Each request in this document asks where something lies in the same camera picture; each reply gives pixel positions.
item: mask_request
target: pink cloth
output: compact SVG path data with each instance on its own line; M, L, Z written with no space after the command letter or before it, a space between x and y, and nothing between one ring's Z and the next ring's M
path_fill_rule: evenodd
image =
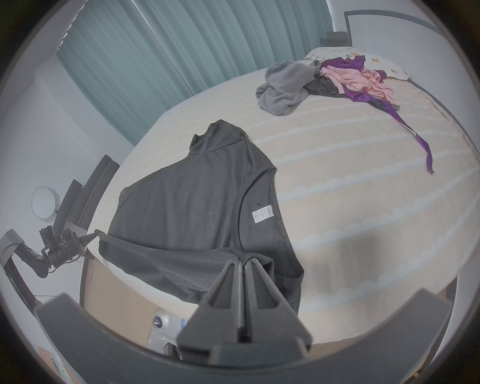
M380 82L382 78L377 71L362 69L360 72L356 69L335 68L329 65L323 67L319 75L326 76L332 80L341 95L345 93L342 87L343 84L350 91L367 92L377 99L395 104L393 89Z

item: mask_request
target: white tag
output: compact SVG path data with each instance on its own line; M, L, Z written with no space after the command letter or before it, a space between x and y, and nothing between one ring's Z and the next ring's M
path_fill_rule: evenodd
M258 211L252 212L252 215L255 224L274 216L271 205L267 205L266 207L260 208Z

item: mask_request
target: pillowcase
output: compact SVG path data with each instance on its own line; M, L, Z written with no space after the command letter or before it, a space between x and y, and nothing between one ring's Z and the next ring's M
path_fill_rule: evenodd
M306 59L319 60L335 59L341 57L343 59L354 58L355 56L365 56L365 69L378 71L384 70L387 77L394 77L399 80L408 80L410 75L401 69L398 65L392 63L389 59L372 53L365 53L353 47L319 47L311 50Z

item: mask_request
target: green curtain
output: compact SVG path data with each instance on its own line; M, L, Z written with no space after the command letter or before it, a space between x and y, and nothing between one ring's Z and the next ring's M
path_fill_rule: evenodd
M137 144L181 101L303 59L326 45L327 31L325 0L89 0L57 56L87 99Z

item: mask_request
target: mattress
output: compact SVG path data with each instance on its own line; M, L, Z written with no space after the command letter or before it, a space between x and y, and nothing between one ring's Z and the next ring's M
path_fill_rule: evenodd
M305 269L299 318L324 343L363 334L419 288L439 292L480 236L478 155L455 121L411 83L386 79L400 116L349 99L309 96L286 116L257 106L265 70L210 88L164 113L103 195L89 231L108 231L124 187L185 157L194 134L223 119L245 130L278 168L275 188L295 254ZM125 274L114 275L159 307L189 319L185 303Z

